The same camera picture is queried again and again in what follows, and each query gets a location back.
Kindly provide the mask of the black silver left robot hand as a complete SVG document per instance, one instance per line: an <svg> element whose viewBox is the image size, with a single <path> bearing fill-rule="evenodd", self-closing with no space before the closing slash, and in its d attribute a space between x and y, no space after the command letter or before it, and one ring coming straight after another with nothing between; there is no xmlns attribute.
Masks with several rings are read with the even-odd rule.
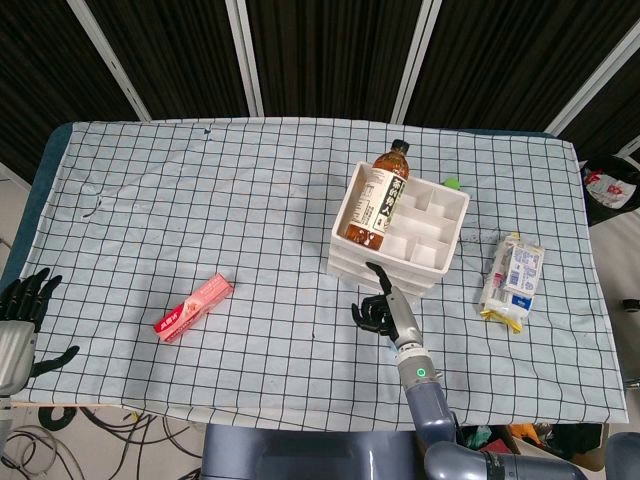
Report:
<svg viewBox="0 0 640 480"><path fill-rule="evenodd" d="M37 337L54 290L62 281L48 279L49 268L25 279L15 279L1 292L1 397L20 392L30 378L62 368L80 348L69 347L63 354L36 362Z"/></svg>

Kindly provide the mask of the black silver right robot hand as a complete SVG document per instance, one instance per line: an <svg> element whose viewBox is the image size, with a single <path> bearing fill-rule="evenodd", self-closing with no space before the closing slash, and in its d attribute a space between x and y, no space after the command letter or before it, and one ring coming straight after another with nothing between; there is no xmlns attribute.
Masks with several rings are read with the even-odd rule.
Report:
<svg viewBox="0 0 640 480"><path fill-rule="evenodd" d="M362 330L389 337L398 350L409 345L422 347L423 334L404 294L391 283L380 265L367 262L366 266L377 275L382 294L351 305L355 324Z"/></svg>

